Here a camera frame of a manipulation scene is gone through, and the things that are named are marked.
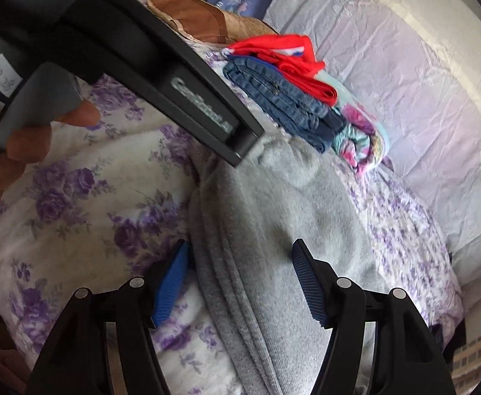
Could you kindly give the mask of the person's left hand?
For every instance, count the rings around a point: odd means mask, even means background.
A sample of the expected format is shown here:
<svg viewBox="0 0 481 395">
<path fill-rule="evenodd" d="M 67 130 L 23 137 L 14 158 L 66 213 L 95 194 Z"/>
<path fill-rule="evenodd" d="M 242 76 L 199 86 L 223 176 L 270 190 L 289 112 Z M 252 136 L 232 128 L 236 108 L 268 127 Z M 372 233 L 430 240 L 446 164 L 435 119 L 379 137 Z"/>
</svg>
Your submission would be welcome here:
<svg viewBox="0 0 481 395">
<path fill-rule="evenodd" d="M 28 126 L 14 132 L 0 153 L 0 199 L 24 173 L 26 166 L 46 158 L 52 142 L 52 126 Z"/>
</svg>

